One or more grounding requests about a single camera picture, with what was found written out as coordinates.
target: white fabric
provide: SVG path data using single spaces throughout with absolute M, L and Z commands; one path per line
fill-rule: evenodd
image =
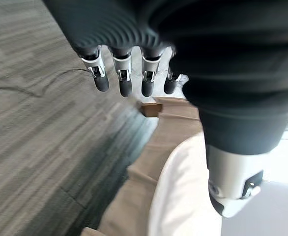
M 169 156 L 150 208 L 148 236 L 219 236 L 222 218 L 208 193 L 202 133 L 182 142 Z

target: robotic hand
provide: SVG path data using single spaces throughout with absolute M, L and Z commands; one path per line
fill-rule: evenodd
M 160 56 L 164 91 L 180 74 L 198 107 L 209 194 L 224 217 L 259 191 L 267 154 L 288 123 L 288 0 L 43 0 L 100 91 L 109 88 L 98 45 L 113 55 L 122 96 L 132 91 L 131 49 L 142 49 L 142 93 L 153 90 Z

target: black wire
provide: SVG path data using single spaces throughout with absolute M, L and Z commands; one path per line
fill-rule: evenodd
M 42 97 L 45 95 L 45 93 L 47 92 L 47 90 L 49 89 L 49 87 L 54 84 L 61 76 L 69 73 L 69 72 L 73 72 L 73 71 L 86 71 L 86 72 L 89 72 L 88 70 L 85 70 L 85 69 L 70 69 L 70 70 L 67 70 L 67 71 L 64 71 L 64 72 L 61 72 L 59 74 L 57 74 L 53 79 L 51 79 L 49 81 L 49 83 L 47 85 L 45 85 L 42 89 L 41 89 L 41 93 L 37 94 L 35 92 L 32 92 L 32 91 L 29 91 L 25 88 L 22 88 L 22 87 L 11 87 L 11 86 L 1 86 L 0 87 L 0 90 L 8 90 L 8 91 L 15 91 L 15 92 L 20 92 L 20 93 L 24 93 L 24 94 L 27 94 L 29 96 L 32 96 L 32 97 Z

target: beige cushion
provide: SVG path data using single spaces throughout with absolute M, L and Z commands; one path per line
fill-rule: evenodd
M 163 104 L 158 126 L 140 157 L 128 168 L 129 179 L 102 217 L 98 231 L 106 236 L 147 235 L 150 205 L 166 160 L 180 143 L 202 129 L 197 109 L 186 100 L 155 100 Z

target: gray striped carpet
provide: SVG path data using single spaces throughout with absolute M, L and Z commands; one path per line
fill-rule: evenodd
M 118 92 L 106 47 L 106 93 L 82 71 L 60 77 L 42 98 L 0 90 L 0 236 L 77 235 L 83 226 L 97 227 L 157 122 L 136 109 L 151 98 L 141 95 L 139 48 L 132 56 L 128 99 Z M 169 56 L 153 95 L 163 95 Z M 40 94 L 71 68 L 84 65 L 42 2 L 0 0 L 0 86 Z

